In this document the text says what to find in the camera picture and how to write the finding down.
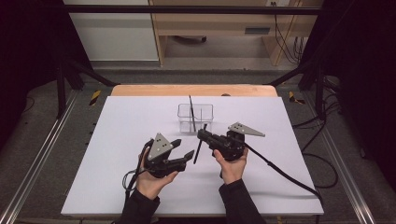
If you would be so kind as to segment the white cabinet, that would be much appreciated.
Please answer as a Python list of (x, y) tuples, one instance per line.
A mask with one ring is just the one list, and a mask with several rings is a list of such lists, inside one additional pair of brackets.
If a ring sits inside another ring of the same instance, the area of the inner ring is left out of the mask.
[(71, 13), (91, 61), (158, 61), (150, 14)]

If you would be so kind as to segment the yellow clamp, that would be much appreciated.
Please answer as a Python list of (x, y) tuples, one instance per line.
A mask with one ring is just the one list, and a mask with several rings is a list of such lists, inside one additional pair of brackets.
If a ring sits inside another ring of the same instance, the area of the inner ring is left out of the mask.
[(91, 100), (90, 100), (90, 102), (89, 102), (89, 105), (95, 105), (95, 103), (97, 102), (97, 100), (98, 100), (100, 94), (101, 94), (101, 91), (100, 91), (100, 90), (95, 91), (95, 92), (93, 93), (93, 95), (92, 95), (92, 98), (91, 98)]
[(302, 99), (297, 99), (293, 93), (293, 91), (289, 91), (289, 100), (292, 103), (296, 103), (299, 105), (305, 105), (305, 100)]

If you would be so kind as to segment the yellow clamp left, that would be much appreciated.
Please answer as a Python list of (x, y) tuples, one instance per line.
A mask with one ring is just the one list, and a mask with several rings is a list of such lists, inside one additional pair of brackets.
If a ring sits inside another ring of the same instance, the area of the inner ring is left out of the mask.
[(91, 98), (91, 100), (90, 100), (90, 102), (89, 102), (89, 105), (95, 105), (95, 103), (97, 102), (97, 100), (98, 100), (100, 94), (101, 94), (101, 91), (100, 91), (100, 90), (95, 91), (95, 92), (93, 93), (93, 95), (92, 95), (92, 98)]

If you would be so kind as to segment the person's left hand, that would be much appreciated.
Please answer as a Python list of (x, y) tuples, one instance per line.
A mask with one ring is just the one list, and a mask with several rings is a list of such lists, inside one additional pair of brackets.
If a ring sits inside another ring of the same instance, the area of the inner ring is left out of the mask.
[(174, 181), (177, 175), (178, 172), (173, 172), (163, 178), (157, 178), (145, 171), (136, 179), (135, 187), (142, 195), (153, 201), (166, 185)]

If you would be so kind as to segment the clear plastic organizer box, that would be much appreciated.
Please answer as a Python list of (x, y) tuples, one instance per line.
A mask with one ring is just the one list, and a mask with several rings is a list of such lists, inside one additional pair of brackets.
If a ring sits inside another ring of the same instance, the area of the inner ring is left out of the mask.
[[(193, 109), (197, 131), (203, 129), (205, 123), (207, 123), (207, 128), (211, 129), (210, 125), (214, 119), (213, 105), (193, 104)], [(177, 116), (179, 120), (179, 131), (181, 133), (194, 133), (190, 104), (180, 104), (177, 108)]]

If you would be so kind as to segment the wooden desk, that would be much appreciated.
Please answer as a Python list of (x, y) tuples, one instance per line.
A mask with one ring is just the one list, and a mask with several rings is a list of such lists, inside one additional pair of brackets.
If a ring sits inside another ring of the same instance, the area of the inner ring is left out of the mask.
[[(148, 0), (152, 6), (321, 7), (324, 0)], [(315, 15), (153, 14), (156, 35), (258, 36), (272, 65), (286, 56), (293, 37), (308, 38)]]

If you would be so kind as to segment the wooden table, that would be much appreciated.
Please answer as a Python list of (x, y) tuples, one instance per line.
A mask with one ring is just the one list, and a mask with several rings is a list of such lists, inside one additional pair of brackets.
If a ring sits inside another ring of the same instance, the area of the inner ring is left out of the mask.
[(270, 85), (250, 84), (143, 84), (117, 85), (111, 96), (265, 96), (277, 97)]

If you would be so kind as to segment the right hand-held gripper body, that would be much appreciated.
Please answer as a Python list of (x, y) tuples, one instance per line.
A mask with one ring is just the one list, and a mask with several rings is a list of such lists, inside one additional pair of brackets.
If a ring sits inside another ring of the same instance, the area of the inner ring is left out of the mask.
[(265, 134), (236, 122), (228, 127), (225, 135), (213, 134), (210, 137), (210, 148), (217, 149), (224, 160), (236, 161), (242, 157), (246, 148), (247, 135), (264, 137)]

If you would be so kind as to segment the black horizontal bar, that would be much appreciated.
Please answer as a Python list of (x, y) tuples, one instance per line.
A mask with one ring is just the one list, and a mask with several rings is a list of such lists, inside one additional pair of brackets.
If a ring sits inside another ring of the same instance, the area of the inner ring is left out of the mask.
[(321, 7), (65, 5), (70, 13), (319, 15)]

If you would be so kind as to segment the black curtain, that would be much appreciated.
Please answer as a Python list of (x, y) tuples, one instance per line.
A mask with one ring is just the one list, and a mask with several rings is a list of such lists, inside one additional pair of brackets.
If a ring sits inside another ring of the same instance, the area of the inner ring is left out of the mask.
[(86, 68), (88, 55), (64, 0), (0, 0), (0, 149), (13, 133), (27, 93), (55, 79), (48, 38), (62, 54)]
[(340, 80), (341, 100), (364, 149), (396, 191), (396, 0), (323, 0), (304, 50)]

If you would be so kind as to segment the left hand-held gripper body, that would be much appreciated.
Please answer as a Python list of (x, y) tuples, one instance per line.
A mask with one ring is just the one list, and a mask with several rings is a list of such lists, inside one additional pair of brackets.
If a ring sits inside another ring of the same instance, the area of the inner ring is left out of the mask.
[(161, 133), (157, 133), (155, 138), (149, 141), (148, 152), (144, 156), (145, 171), (157, 178), (177, 172), (177, 159), (169, 159), (174, 149), (171, 147), (172, 142), (169, 142)]

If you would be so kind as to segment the person's right hand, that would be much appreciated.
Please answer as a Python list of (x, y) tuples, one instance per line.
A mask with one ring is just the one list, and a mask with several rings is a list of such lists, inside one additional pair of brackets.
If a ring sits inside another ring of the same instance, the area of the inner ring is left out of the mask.
[(242, 178), (243, 173), (245, 171), (245, 167), (247, 165), (247, 158), (248, 158), (247, 148), (244, 149), (242, 156), (235, 161), (226, 161), (217, 149), (214, 150), (214, 155), (216, 161), (220, 165), (221, 176), (223, 182), (226, 185), (231, 184)]

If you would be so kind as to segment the metal floor rail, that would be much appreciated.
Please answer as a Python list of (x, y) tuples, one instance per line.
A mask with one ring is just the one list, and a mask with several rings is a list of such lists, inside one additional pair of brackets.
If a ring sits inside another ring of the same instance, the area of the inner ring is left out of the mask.
[(64, 112), (54, 121), (45, 141), (38, 150), (35, 159), (29, 167), (29, 170), (25, 174), (10, 203), (0, 216), (0, 224), (13, 224), (17, 219), (17, 216), (21, 211), (21, 208), (23, 207), (27, 197), (29, 196), (33, 185), (35, 184), (49, 154), (51, 153), (60, 135), (60, 132), (63, 130), (64, 124), (66, 123), (72, 109), (75, 106), (78, 95), (79, 91), (70, 91)]
[[(303, 96), (306, 99), (309, 110), (313, 115), (316, 115), (313, 96), (308, 93), (304, 93)], [(329, 116), (331, 112), (335, 112), (339, 109), (340, 105), (336, 102), (331, 102), (331, 99), (324, 100), (324, 109), (326, 116)], [(347, 167), (346, 162), (343, 160), (337, 145), (326, 124), (322, 124), (322, 129), (318, 133), (319, 141), (323, 144), (324, 149), (329, 157), (331, 165), (335, 168), (338, 175), (338, 182), (343, 187), (343, 192), (348, 198), (351, 208), (354, 211), (355, 216), (358, 219), (359, 224), (376, 224), (375, 218), (365, 201), (361, 190), (359, 189), (352, 173)]]

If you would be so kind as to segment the white board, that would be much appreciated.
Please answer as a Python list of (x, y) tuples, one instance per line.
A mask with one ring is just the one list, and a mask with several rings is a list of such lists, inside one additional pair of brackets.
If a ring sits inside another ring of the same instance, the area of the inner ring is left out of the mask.
[[(224, 134), (240, 122), (265, 134), (249, 136), (253, 148), (243, 175), (247, 189), (265, 216), (311, 216), (323, 212), (310, 189), (313, 181), (279, 97), (192, 96), (193, 104), (214, 107), (209, 129)], [(177, 108), (188, 104), (188, 96), (110, 96), (97, 122), (78, 173), (62, 209), (72, 217), (118, 215), (124, 205), (124, 175), (137, 165), (138, 155), (157, 133), (181, 140), (175, 158), (197, 149), (193, 134), (179, 131)], [(219, 196), (219, 164), (202, 144), (196, 164), (166, 186), (157, 209), (159, 217), (222, 217), (225, 209)]]

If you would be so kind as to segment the yellow clamp right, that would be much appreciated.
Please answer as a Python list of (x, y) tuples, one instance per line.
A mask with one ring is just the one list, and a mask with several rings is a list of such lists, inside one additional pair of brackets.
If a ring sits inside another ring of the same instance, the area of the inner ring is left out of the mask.
[(292, 103), (296, 103), (299, 105), (305, 105), (305, 100), (302, 99), (297, 99), (293, 93), (293, 91), (289, 91), (289, 100)]

